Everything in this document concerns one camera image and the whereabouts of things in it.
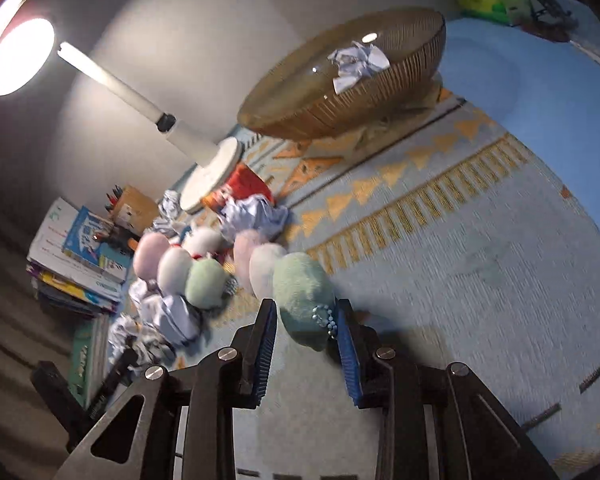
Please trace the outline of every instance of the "blue floor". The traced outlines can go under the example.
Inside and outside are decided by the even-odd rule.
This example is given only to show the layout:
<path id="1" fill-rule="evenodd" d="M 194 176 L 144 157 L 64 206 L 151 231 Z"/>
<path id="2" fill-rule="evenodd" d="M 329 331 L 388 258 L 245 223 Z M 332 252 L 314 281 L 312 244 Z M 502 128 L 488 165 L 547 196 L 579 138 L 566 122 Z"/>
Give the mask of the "blue floor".
<path id="1" fill-rule="evenodd" d="M 568 43 L 465 18 L 447 24 L 440 72 L 542 158 L 600 229 L 600 66 Z"/>

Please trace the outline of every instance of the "book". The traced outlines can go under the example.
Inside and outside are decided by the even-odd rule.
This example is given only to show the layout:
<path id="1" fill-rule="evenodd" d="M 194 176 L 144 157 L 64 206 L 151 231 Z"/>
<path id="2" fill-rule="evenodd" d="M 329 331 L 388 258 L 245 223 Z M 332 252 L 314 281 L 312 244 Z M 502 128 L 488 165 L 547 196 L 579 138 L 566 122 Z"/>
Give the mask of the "book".
<path id="1" fill-rule="evenodd" d="M 102 310 L 113 312 L 116 309 L 116 303 L 103 298 L 90 290 L 86 290 L 75 283 L 68 282 L 64 278 L 61 278 L 57 274 L 50 272 L 49 270 L 43 269 L 34 263 L 27 264 L 27 272 L 39 282 L 46 283 L 61 292 L 65 292 L 76 300 L 90 303 L 94 306 L 100 307 Z"/>
<path id="2" fill-rule="evenodd" d="M 96 233 L 109 233 L 112 227 L 112 222 L 83 207 L 67 233 L 62 250 L 94 272 L 103 274 L 113 282 L 122 283 L 126 279 L 131 257 L 93 238 Z"/>
<path id="3" fill-rule="evenodd" d="M 85 314 L 90 317 L 99 316 L 103 312 L 109 313 L 108 310 L 103 310 L 99 306 L 95 306 L 91 303 L 78 300 L 73 296 L 70 296 L 66 292 L 62 292 L 57 288 L 47 285 L 40 280 L 35 280 L 36 283 L 32 282 L 33 288 L 37 290 L 38 296 L 44 296 L 49 303 L 55 306 L 65 307 L 69 310 L 73 310 L 79 314 Z"/>
<path id="4" fill-rule="evenodd" d="M 69 391 L 85 409 L 102 384 L 106 370 L 107 316 L 86 320 L 74 333 Z"/>
<path id="5" fill-rule="evenodd" d="M 29 247 L 27 259 L 62 278 L 111 301 L 120 301 L 122 287 L 67 256 L 62 247 L 78 211 L 62 198 L 53 202 Z"/>

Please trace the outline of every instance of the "wicker basket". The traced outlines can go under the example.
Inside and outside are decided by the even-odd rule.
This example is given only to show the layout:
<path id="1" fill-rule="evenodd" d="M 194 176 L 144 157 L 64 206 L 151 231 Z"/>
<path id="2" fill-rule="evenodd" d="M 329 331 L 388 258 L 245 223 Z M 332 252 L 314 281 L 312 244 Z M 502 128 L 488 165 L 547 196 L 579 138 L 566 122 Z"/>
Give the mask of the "wicker basket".
<path id="1" fill-rule="evenodd" d="M 391 66 L 336 95 L 338 70 L 327 60 L 337 48 L 369 33 Z M 238 122 L 281 139 L 335 137 L 376 119 L 418 94 L 436 72 L 445 45 L 445 20 L 409 7 L 362 16 L 327 30 L 285 57 L 251 90 Z"/>

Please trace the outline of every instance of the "metal screw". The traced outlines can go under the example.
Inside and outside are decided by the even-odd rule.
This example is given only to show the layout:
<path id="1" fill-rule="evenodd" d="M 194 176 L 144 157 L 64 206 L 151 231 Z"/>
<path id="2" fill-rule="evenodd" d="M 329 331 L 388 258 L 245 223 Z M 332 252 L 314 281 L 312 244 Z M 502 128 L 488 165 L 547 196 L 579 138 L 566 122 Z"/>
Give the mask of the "metal screw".
<path id="1" fill-rule="evenodd" d="M 393 359 L 395 357 L 395 350 L 389 347 L 382 347 L 376 350 L 376 355 L 387 361 L 388 359 Z"/>
<path id="2" fill-rule="evenodd" d="M 451 363 L 451 373 L 460 377 L 469 374 L 469 367 L 464 363 Z"/>
<path id="3" fill-rule="evenodd" d="M 155 381 L 156 379 L 160 379 L 163 373 L 164 369 L 161 366 L 152 366 L 145 370 L 144 376 L 150 381 Z"/>
<path id="4" fill-rule="evenodd" d="M 227 346 L 226 348 L 222 348 L 221 351 L 218 352 L 218 358 L 221 361 L 230 361 L 234 359 L 238 355 L 238 351 L 235 348 L 231 348 Z"/>

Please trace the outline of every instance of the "plush toy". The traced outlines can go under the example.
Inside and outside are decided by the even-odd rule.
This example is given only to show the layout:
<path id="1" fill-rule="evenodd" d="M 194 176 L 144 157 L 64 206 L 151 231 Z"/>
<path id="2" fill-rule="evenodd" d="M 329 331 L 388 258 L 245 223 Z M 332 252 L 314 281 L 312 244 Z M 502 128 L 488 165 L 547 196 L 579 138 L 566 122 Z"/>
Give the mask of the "plush toy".
<path id="1" fill-rule="evenodd" d="M 286 331 L 298 344 L 321 351 L 329 338 L 315 308 L 334 305 L 331 281 L 318 262 L 305 253 L 291 253 L 276 261 L 273 270 L 273 299 Z"/>
<path id="2" fill-rule="evenodd" d="M 222 305 L 224 284 L 229 275 L 213 258 L 194 261 L 189 269 L 185 298 L 190 304 L 207 310 Z"/>
<path id="3" fill-rule="evenodd" d="M 158 275 L 158 263 L 169 249 L 169 240 L 160 233 L 142 235 L 134 256 L 134 271 L 141 280 L 155 280 Z"/>
<path id="4" fill-rule="evenodd" d="M 158 288 L 163 294 L 184 295 L 189 270 L 193 260 L 182 247 L 170 247 L 158 263 Z"/>
<path id="5" fill-rule="evenodd" d="M 235 237 L 235 277 L 238 279 L 238 285 L 244 288 L 249 294 L 253 293 L 249 279 L 249 261 L 251 259 L 251 253 L 253 253 L 253 250 L 257 246 L 267 242 L 268 240 L 254 229 L 240 231 Z"/>
<path id="6" fill-rule="evenodd" d="M 222 235 L 211 227 L 195 227 L 182 241 L 182 247 L 191 256 L 206 256 L 207 253 L 217 253 L 222 245 Z"/>
<path id="7" fill-rule="evenodd" d="M 262 244 L 251 253 L 249 280 L 259 301 L 273 298 L 273 268 L 285 255 L 286 249 L 278 244 Z"/>

